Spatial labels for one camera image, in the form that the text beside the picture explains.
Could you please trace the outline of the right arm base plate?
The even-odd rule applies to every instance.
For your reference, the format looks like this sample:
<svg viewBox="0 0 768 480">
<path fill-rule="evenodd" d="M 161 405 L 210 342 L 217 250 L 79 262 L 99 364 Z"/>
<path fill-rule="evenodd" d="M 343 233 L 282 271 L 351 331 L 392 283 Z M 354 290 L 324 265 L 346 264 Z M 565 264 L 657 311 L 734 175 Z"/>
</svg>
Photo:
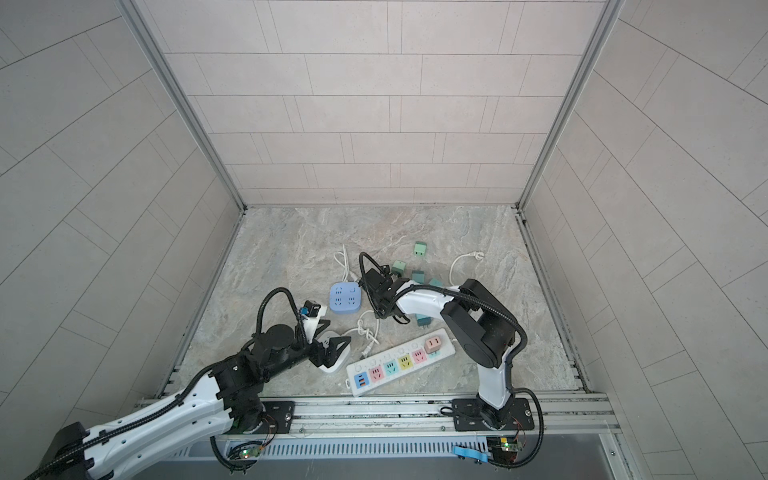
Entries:
<svg viewBox="0 0 768 480">
<path fill-rule="evenodd" d="M 480 398 L 456 398 L 449 409 L 458 432 L 530 431 L 535 428 L 534 410 L 524 397 L 510 398 L 501 409 L 493 408 Z"/>
</svg>

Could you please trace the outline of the pink plug adapter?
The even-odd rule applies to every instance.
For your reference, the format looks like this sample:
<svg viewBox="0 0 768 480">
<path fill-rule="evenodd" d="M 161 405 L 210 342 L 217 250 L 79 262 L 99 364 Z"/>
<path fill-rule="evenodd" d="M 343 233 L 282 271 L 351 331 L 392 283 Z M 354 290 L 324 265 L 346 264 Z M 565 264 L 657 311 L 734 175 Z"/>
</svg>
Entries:
<svg viewBox="0 0 768 480">
<path fill-rule="evenodd" d="M 443 345 L 442 338 L 439 335 L 432 336 L 425 341 L 424 350 L 428 355 L 438 352 Z"/>
</svg>

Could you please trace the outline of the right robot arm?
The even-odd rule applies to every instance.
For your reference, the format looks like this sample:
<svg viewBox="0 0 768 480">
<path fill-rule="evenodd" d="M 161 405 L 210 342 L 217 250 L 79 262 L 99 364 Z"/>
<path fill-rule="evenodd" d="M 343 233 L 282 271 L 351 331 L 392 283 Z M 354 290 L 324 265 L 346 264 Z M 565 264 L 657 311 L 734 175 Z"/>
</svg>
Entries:
<svg viewBox="0 0 768 480">
<path fill-rule="evenodd" d="M 532 449 L 521 457 L 501 442 L 491 452 L 488 463 L 507 470 L 531 463 L 541 450 L 545 425 L 536 394 L 512 383 L 514 359 L 528 344 L 528 335 L 517 318 L 478 280 L 468 279 L 459 286 L 434 286 L 405 278 L 366 252 L 359 254 L 358 263 L 359 285 L 377 318 L 391 317 L 400 324 L 412 316 L 441 318 L 461 349 L 477 364 L 479 387 L 474 421 L 495 431 L 509 427 L 519 434 L 524 431 L 524 421 L 515 412 L 522 405 L 518 396 L 530 398 L 538 428 Z"/>
</svg>

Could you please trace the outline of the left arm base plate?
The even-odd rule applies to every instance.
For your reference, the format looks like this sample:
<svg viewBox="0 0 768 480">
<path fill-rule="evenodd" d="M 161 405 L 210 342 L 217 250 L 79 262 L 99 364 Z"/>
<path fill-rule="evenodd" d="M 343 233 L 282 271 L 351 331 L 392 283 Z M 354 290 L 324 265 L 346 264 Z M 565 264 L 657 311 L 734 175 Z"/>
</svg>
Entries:
<svg viewBox="0 0 768 480">
<path fill-rule="evenodd" d="M 295 410 L 294 401 L 266 401 L 244 407 L 234 416 L 230 435 L 287 434 Z"/>
</svg>

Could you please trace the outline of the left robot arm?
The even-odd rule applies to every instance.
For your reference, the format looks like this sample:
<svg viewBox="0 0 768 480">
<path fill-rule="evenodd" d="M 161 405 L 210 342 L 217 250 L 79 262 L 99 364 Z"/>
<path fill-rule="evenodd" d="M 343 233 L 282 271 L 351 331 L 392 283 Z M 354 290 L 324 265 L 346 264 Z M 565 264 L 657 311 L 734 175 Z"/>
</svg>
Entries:
<svg viewBox="0 0 768 480">
<path fill-rule="evenodd" d="M 264 300 L 251 338 L 234 354 L 200 369 L 178 393 L 103 425 L 74 422 L 59 430 L 32 479 L 118 479 L 138 473 L 165 456 L 204 438 L 264 433 L 266 448 L 288 432 L 291 416 L 267 407 L 260 398 L 266 383 L 308 360 L 332 369 L 347 353 L 349 336 L 328 332 L 323 308 L 312 301 L 298 306 L 278 287 L 294 317 L 293 325 L 263 327 Z"/>
</svg>

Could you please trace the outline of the white long power strip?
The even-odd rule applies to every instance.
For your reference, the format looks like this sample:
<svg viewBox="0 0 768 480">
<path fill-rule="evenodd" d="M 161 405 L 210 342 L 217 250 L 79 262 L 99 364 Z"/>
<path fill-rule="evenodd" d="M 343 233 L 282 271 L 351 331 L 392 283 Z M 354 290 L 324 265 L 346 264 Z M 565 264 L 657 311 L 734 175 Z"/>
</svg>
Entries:
<svg viewBox="0 0 768 480">
<path fill-rule="evenodd" d="M 435 335 L 442 338 L 442 348 L 428 355 L 424 350 L 425 341 Z M 346 367 L 349 389 L 354 397 L 359 397 L 455 354 L 454 343 L 441 328 L 349 364 Z"/>
</svg>

